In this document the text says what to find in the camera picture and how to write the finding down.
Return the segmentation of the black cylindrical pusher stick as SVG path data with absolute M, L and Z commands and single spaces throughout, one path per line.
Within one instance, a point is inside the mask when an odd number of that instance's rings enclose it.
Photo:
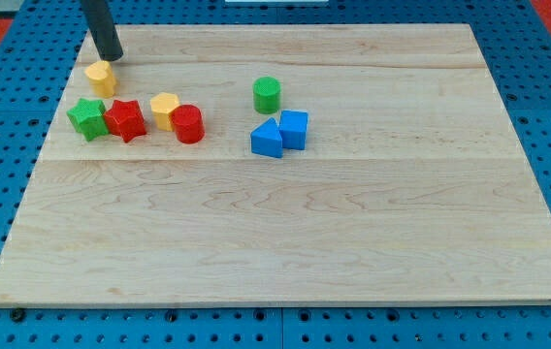
M 108 1 L 81 0 L 81 9 L 99 57 L 105 61 L 120 59 L 123 49 Z

